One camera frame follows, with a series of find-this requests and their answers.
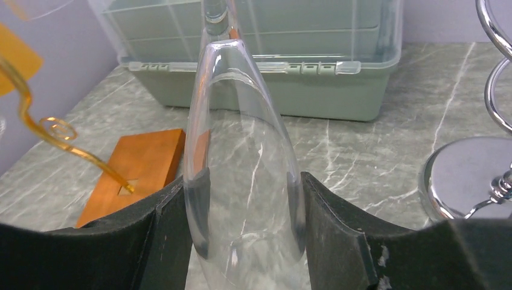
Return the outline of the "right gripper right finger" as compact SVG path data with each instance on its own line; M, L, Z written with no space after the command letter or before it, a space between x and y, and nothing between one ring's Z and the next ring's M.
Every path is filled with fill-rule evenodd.
M511 221L384 221L301 174L312 289L510 289Z

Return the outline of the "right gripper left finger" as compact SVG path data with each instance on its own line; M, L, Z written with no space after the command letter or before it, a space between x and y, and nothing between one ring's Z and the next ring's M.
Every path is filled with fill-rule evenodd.
M80 228L1 225L2 289L184 289L191 254L183 180Z

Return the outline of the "gold wire wine glass rack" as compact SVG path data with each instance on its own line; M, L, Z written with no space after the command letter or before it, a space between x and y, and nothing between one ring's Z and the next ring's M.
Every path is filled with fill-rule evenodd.
M102 171L77 220L77 228L118 212L174 181L185 150L187 136L182 129L123 136L109 161L103 161L70 143L77 138L77 131L69 123L55 117L34 120L30 114L33 95L29 85L24 75L5 57L1 57L1 74L17 90L19 118L35 136Z

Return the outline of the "small clear cup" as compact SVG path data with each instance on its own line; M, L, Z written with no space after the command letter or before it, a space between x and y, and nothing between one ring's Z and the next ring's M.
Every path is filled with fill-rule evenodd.
M306 203L296 156L232 1L202 1L183 180L210 289L300 289Z

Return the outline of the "silver wire cup rack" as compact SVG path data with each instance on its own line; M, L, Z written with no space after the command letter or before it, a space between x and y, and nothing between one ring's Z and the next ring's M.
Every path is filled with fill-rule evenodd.
M495 89L511 63L511 40L501 29L490 1L475 2L483 30L503 59L492 69L484 88L484 104L504 131L511 122L499 112ZM470 137L437 149L419 176L421 204L432 222L445 219L511 219L511 139Z

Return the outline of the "yellow frosted wine glass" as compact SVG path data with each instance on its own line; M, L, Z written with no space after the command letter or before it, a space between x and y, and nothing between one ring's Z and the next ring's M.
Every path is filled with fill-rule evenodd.
M1 57L7 60L29 85L44 64L43 58L15 32L1 23Z

